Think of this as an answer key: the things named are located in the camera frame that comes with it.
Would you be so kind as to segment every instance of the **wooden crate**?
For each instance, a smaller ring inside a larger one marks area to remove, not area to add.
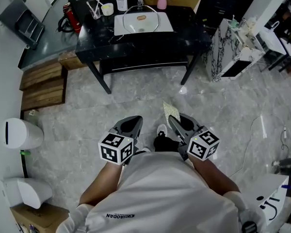
[[[42,84],[67,77],[67,70],[57,60],[52,60],[25,71],[20,90],[39,88]]]
[[[79,60],[74,51],[62,53],[58,58],[58,62],[62,64],[67,70],[86,67],[86,64],[83,64]]]
[[[23,92],[21,111],[65,103],[67,77],[54,80]]]

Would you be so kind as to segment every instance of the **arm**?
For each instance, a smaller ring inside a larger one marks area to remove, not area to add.
[[[83,192],[79,204],[97,205],[117,189],[122,172],[122,166],[108,162],[96,179]]]
[[[195,170],[204,178],[209,188],[223,196],[229,191],[239,192],[237,185],[223,174],[210,160],[200,161],[189,154]]]

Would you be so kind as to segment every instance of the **white cable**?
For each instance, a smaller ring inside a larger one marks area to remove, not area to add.
[[[281,121],[281,119],[280,119],[279,117],[277,117],[276,115],[274,115],[274,114],[266,114],[266,115],[268,115],[268,116],[274,116],[274,117],[278,118],[278,120],[280,121],[280,123],[281,123],[283,126],[285,126],[284,123]],[[256,118],[252,121],[251,126],[250,126],[250,140],[249,140],[249,142],[248,142],[248,144],[247,144],[247,147],[246,147],[246,149],[245,149],[245,151],[244,151],[242,167],[241,167],[238,171],[236,171],[235,173],[233,173],[232,175],[230,175],[230,176],[229,176],[230,178],[231,178],[233,175],[239,173],[239,172],[243,169],[244,163],[245,163],[245,161],[246,161],[247,149],[248,149],[249,144],[250,144],[250,142],[251,142],[251,130],[252,130],[253,123],[255,122],[255,120],[257,120],[257,119],[258,119],[259,117],[261,117],[261,116],[263,116],[263,115],[260,115],[260,116],[256,117]]]

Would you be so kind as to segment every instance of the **black table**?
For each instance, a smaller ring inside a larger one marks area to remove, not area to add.
[[[103,75],[133,69],[114,68],[113,65],[121,62],[137,63],[142,59],[147,62],[144,66],[154,67],[154,64],[148,65],[149,61],[155,63],[160,56],[172,59],[165,63],[168,65],[171,62],[180,64],[185,62],[183,56],[193,55],[181,81],[182,85],[186,83],[198,57],[211,45],[211,38],[204,31],[204,27],[196,23],[192,8],[168,6],[162,12],[167,14],[174,32],[114,36],[114,17],[120,13],[101,17],[98,20],[94,20],[90,14],[85,17],[76,46],[76,55],[82,63],[88,65],[108,94],[111,94],[111,90],[104,82]],[[99,71],[93,61],[100,61]]]

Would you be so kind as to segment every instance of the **white trash bin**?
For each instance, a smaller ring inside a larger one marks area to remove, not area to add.
[[[43,131],[29,122],[18,118],[10,118],[4,122],[3,141],[9,149],[34,149],[42,144],[43,139]]]

